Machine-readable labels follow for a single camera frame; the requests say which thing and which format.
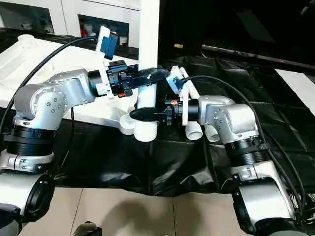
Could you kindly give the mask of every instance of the white platform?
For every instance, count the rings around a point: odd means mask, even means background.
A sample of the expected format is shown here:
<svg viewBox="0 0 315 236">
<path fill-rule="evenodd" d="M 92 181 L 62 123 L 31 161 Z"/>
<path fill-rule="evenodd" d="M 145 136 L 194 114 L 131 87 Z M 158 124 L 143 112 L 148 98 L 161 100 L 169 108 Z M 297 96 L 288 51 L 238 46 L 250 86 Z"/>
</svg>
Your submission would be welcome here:
<svg viewBox="0 0 315 236">
<path fill-rule="evenodd" d="M 35 45 L 27 40 L 19 40 L 0 54 L 0 107 L 6 107 L 15 90 L 25 77 L 51 52 L 61 44 L 35 39 Z M 127 65 L 138 64 L 138 61 L 114 56 L 113 61 L 124 60 Z M 110 60 L 104 54 L 88 49 L 70 46 L 57 54 L 30 80 L 29 84 L 41 83 L 53 75 L 80 68 L 87 71 L 97 70 L 109 65 Z M 119 118 L 133 110 L 137 101 L 137 89 L 131 97 L 100 97 L 94 103 L 74 108 L 78 121 L 108 125 L 120 128 Z"/>
</svg>

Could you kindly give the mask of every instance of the white cylinder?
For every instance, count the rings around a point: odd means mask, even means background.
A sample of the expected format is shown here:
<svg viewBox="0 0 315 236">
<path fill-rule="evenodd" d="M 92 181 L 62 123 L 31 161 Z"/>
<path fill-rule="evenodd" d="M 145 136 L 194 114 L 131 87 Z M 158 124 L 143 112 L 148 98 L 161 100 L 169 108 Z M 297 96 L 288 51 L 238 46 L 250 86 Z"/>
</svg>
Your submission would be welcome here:
<svg viewBox="0 0 315 236">
<path fill-rule="evenodd" d="M 188 78 L 188 74 L 184 68 L 181 67 L 180 71 L 185 78 Z M 199 99 L 200 95 L 199 95 L 197 89 L 195 88 L 195 86 L 193 85 L 191 80 L 188 80 L 186 82 L 186 86 L 189 90 L 189 94 L 190 94 L 191 98 L 192 99 Z"/>
<path fill-rule="evenodd" d="M 134 119 L 129 114 L 123 115 L 119 119 L 120 132 L 125 135 L 134 134 Z"/>
<path fill-rule="evenodd" d="M 139 70 L 158 65 L 158 20 L 159 0 L 141 0 L 139 34 Z M 139 89 L 138 108 L 154 107 L 157 86 L 151 85 Z M 157 136 L 156 122 L 136 121 L 134 136 L 141 142 L 150 142 Z"/>
<path fill-rule="evenodd" d="M 205 125 L 205 134 L 209 142 L 217 142 L 220 140 L 220 136 L 217 130 L 212 125 Z"/>
<path fill-rule="evenodd" d="M 21 43 L 23 49 L 29 49 L 32 47 L 36 47 L 36 41 L 33 35 L 30 34 L 22 34 L 18 36 L 18 40 Z"/>
<path fill-rule="evenodd" d="M 202 130 L 200 124 L 196 121 L 188 121 L 188 125 L 185 127 L 186 137 L 189 140 L 197 140 L 202 137 Z"/>
<path fill-rule="evenodd" d="M 189 89 L 189 94 L 191 96 L 192 99 L 199 99 L 200 95 L 197 91 L 197 89 L 195 88 L 195 86 L 193 85 L 192 81 L 191 80 L 188 80 L 186 82 L 187 84 L 187 87 Z"/>
</svg>

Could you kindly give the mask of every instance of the blue component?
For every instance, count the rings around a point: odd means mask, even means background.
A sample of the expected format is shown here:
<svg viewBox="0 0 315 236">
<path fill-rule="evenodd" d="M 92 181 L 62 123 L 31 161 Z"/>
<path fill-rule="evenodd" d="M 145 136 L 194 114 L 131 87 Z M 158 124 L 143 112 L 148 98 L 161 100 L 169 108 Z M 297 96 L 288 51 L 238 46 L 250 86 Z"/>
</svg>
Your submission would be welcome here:
<svg viewBox="0 0 315 236">
<path fill-rule="evenodd" d="M 118 35 L 110 33 L 109 37 L 103 37 L 100 51 L 105 53 L 105 58 L 112 60 L 118 41 Z"/>
</svg>

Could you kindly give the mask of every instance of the glass cabinet door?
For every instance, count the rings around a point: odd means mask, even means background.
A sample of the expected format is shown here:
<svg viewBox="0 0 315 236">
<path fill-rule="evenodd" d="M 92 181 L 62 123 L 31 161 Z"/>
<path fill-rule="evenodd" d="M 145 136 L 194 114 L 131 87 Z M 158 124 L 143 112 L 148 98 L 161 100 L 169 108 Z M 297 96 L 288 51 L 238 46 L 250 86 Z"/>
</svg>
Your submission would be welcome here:
<svg viewBox="0 0 315 236">
<path fill-rule="evenodd" d="M 0 1 L 0 27 L 67 34 L 62 5 L 57 0 Z"/>
</svg>

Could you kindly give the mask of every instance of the cabinet door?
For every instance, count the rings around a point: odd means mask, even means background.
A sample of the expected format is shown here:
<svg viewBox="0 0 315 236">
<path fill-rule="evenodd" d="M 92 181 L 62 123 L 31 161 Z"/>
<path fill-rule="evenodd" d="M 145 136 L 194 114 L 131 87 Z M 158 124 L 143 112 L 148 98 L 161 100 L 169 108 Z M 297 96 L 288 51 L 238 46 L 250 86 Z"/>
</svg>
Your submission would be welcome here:
<svg viewBox="0 0 315 236">
<path fill-rule="evenodd" d="M 127 24 L 128 46 L 139 47 L 138 10 L 85 0 L 62 0 L 62 3 L 68 34 L 80 37 L 82 30 L 82 22 L 80 22 L 80 20 L 95 17 L 98 18 L 96 19 L 98 21 L 104 19 L 104 25 L 109 28 L 111 28 L 111 26 L 108 25 L 109 21 L 112 21 L 113 24 Z"/>
<path fill-rule="evenodd" d="M 1 27 L 20 29 L 22 23 L 27 29 L 31 25 L 36 31 L 41 31 L 40 26 L 47 30 L 52 27 L 56 35 L 67 34 L 60 0 L 1 0 L 0 8 Z"/>
</svg>

